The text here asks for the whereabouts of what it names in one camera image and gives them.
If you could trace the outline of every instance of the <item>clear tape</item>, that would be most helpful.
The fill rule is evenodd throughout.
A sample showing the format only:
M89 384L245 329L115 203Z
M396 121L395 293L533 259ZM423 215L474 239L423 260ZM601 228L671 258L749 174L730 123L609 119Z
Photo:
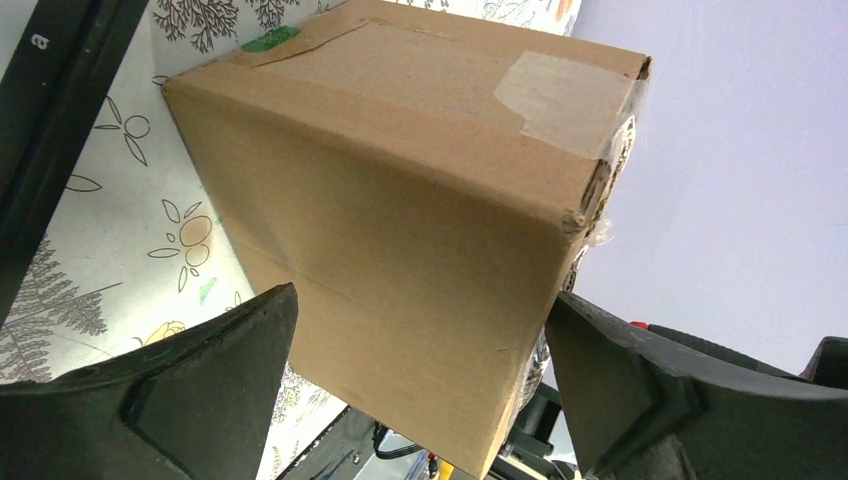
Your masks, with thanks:
M634 80L620 73L537 52L524 52L494 95L524 117L521 133L585 158L605 158L609 126Z

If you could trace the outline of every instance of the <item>white wall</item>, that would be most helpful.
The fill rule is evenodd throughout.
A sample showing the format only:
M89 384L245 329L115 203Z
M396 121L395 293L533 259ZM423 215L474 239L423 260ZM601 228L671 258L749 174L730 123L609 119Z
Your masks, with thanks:
M654 57L577 293L793 372L848 337L848 2L587 0L574 36Z

